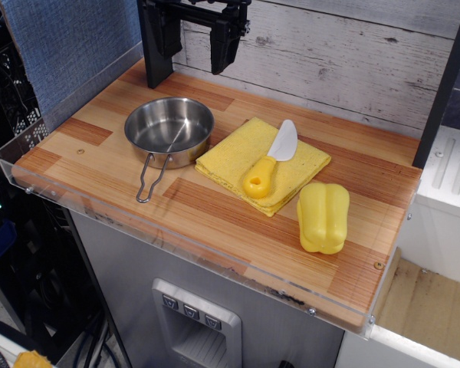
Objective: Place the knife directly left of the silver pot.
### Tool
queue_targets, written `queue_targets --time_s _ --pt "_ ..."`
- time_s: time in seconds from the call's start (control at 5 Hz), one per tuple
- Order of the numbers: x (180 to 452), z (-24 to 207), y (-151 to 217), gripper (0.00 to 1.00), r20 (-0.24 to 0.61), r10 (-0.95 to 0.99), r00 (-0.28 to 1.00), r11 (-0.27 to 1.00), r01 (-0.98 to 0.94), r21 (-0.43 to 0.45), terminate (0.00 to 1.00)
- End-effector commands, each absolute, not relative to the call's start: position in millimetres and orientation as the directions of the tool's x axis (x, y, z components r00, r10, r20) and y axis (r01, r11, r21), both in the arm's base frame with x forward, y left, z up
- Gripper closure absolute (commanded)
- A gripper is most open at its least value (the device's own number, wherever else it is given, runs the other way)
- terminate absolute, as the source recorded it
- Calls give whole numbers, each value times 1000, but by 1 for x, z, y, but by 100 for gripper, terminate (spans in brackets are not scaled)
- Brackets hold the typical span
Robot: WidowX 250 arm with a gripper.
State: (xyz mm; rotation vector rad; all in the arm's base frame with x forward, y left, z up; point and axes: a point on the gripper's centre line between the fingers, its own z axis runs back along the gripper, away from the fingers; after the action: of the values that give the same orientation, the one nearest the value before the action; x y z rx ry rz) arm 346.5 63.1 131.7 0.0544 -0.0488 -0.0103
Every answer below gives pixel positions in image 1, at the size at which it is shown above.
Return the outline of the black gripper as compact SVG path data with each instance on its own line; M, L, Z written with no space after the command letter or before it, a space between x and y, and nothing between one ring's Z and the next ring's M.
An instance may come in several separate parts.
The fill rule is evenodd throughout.
M218 1L225 4L221 11L197 6L199 1L145 1L149 23L153 28L157 50L160 54L177 54L182 50L181 21L213 28L222 25L229 33L210 31L211 72L222 73L235 61L240 36L249 32L248 6L250 1Z

